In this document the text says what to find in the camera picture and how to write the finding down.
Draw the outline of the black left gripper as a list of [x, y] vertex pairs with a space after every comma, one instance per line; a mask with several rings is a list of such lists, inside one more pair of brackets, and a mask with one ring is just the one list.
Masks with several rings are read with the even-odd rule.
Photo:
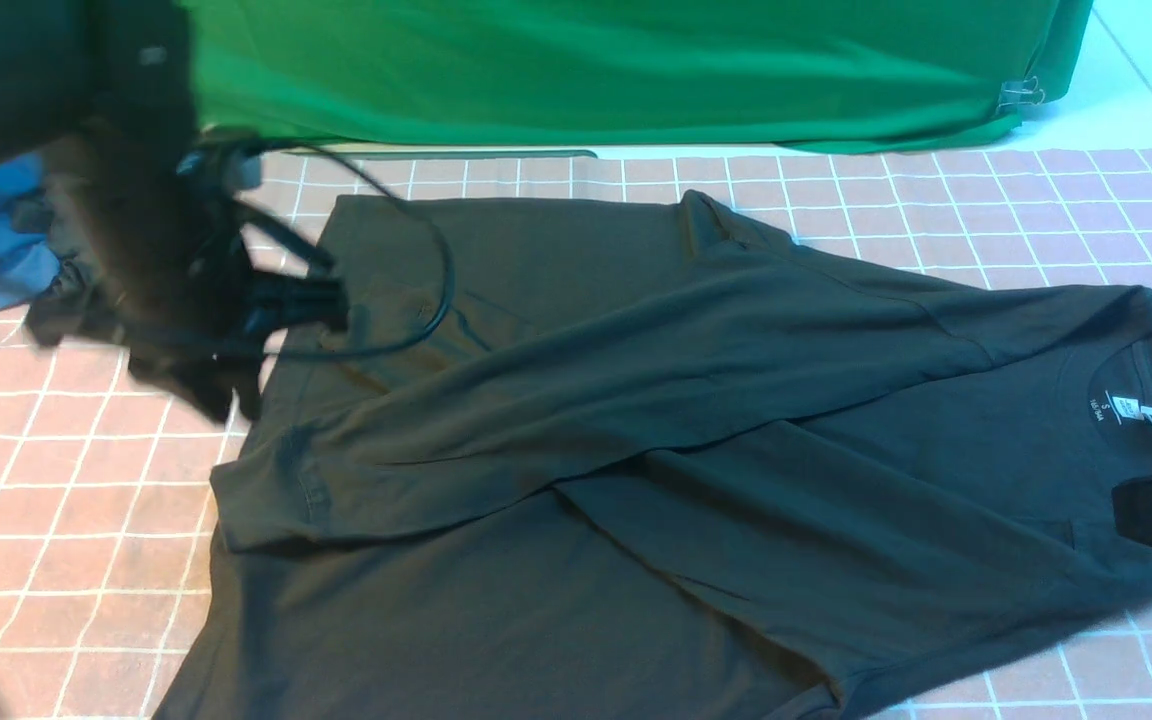
[[244, 336], [319, 324], [348, 331], [349, 300], [338, 278], [255, 275], [241, 233], [180, 173], [183, 151], [151, 149], [114, 129], [83, 129], [46, 149], [46, 191], [61, 179], [123, 197], [128, 272], [128, 369], [138, 382], [180, 397], [209, 420], [232, 409], [262, 414], [262, 351], [225, 351]]

